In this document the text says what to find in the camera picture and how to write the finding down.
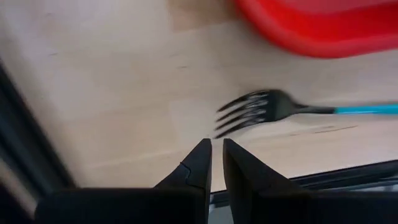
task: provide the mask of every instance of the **black frame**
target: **black frame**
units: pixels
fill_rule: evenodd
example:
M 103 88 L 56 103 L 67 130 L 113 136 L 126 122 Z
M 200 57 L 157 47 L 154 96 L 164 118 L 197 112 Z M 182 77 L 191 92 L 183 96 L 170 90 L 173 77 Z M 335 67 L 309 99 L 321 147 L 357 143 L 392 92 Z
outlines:
M 60 189 L 76 188 L 72 177 L 57 157 L 49 140 L 30 113 L 24 100 L 0 63 L 0 156 L 18 175 L 35 198 Z M 391 181 L 398 173 L 398 161 L 335 170 L 291 180 L 311 190 L 335 189 Z M 215 207 L 229 205 L 225 190 L 211 193 Z

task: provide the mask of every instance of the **black fork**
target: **black fork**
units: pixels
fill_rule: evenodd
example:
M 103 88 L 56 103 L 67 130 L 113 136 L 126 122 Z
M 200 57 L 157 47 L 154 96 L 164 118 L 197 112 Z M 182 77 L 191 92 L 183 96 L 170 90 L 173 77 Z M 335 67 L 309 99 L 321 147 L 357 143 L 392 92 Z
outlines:
M 217 112 L 232 107 L 235 107 L 235 109 L 217 119 L 216 122 L 232 118 L 217 126 L 215 130 L 223 129 L 238 121 L 240 123 L 221 132 L 215 137 L 216 139 L 248 126 L 279 121 L 297 113 L 333 114 L 335 112 L 334 107 L 307 106 L 296 103 L 282 90 L 259 90 L 248 93 L 227 103 Z

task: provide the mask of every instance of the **red plastic lid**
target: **red plastic lid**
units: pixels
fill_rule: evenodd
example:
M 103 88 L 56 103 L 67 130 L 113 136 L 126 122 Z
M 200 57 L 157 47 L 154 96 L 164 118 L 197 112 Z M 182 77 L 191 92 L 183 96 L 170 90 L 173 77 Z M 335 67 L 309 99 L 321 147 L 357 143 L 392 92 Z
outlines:
M 235 0 L 277 45 L 313 57 L 347 57 L 398 47 L 397 0 Z

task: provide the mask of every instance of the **light wood tabletop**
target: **light wood tabletop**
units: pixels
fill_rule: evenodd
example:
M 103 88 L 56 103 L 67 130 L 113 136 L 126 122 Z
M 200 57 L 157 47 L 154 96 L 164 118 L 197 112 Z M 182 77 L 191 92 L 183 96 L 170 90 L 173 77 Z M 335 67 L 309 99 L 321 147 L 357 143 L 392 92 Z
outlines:
M 324 60 L 259 37 L 227 0 L 0 0 L 0 56 L 80 186 L 152 187 L 239 95 L 398 101 L 398 51 Z M 228 136 L 287 177 L 398 159 L 393 116 L 296 115 Z M 222 140 L 212 190 L 223 190 Z

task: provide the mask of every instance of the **fork tines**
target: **fork tines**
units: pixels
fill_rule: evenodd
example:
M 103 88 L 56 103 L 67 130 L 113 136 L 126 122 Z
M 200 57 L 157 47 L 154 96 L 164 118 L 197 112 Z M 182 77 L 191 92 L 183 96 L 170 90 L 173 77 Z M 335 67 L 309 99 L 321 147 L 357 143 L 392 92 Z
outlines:
M 268 104 L 267 100 L 268 96 L 268 91 L 267 90 L 262 90 L 262 91 L 255 91 L 249 94 L 246 94 L 244 96 L 239 97 L 236 100 L 233 100 L 223 107 L 221 107 L 217 112 L 222 112 L 224 110 L 227 110 L 231 107 L 241 105 L 234 110 L 226 113 L 219 119 L 217 119 L 216 122 L 225 120 L 226 118 L 232 117 L 233 115 L 236 115 L 232 119 L 227 120 L 223 124 L 219 125 L 215 130 L 219 130 L 221 128 L 224 128 L 230 124 L 233 124 L 237 121 L 241 121 L 239 124 L 227 129 L 226 131 L 223 131 L 221 134 L 217 135 L 215 138 L 221 138 L 229 133 L 232 133 L 234 131 L 237 131 L 239 129 L 255 125 L 257 123 L 264 122 L 266 119 L 264 115 L 267 113 L 265 109 L 265 105 Z

